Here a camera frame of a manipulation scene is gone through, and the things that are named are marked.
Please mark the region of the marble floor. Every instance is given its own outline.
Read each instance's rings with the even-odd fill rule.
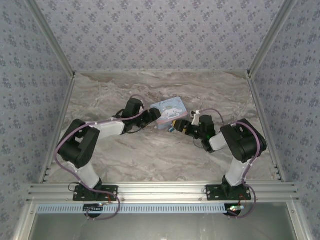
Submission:
[[[263,134],[243,75],[161,71],[76,74],[61,135],[74,119],[89,122],[110,118],[126,106],[133,94],[144,96],[147,105],[179,96],[188,111],[216,108],[227,124],[246,118]],[[218,132],[222,126],[219,115],[208,114]],[[100,140],[91,162],[103,182],[220,181],[231,166],[232,154],[228,148],[207,153],[194,146],[192,137],[158,130],[151,124],[135,134]],[[266,150],[251,168],[248,179],[276,179],[275,172]],[[53,162],[47,180],[68,183],[75,179]]]

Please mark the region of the enclosure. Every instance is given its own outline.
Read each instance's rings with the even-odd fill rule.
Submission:
[[[1,239],[320,239],[320,3],[0,4]],[[214,108],[225,125],[247,119],[263,135],[267,150],[247,176],[252,215],[228,219],[221,213],[235,201],[204,192],[231,168],[228,147],[208,153],[153,122],[97,142],[90,162],[104,185],[118,186],[122,208],[87,221],[82,207],[92,202],[73,201],[77,179],[55,149],[73,120],[109,119],[136,94],[147,108],[180,97],[189,114]],[[218,133],[220,116],[206,114]]]

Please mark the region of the wall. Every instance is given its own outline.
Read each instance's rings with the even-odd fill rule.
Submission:
[[[246,70],[283,0],[37,0],[76,71]]]
[[[20,0],[0,1],[0,239],[36,183],[69,77]]]
[[[320,2],[298,0],[255,82],[288,181],[320,239]]]

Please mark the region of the floral wallpaper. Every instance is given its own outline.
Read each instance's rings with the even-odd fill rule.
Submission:
[[[37,0],[76,71],[246,70],[283,0]]]
[[[320,2],[298,0],[255,82],[288,181],[320,239]]]
[[[20,0],[0,1],[0,240],[36,183],[69,77]]]

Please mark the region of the toy box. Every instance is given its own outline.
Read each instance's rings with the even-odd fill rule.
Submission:
[[[180,97],[154,103],[151,108],[159,109],[161,117],[156,121],[159,130],[168,129],[172,122],[188,115],[188,111]]]

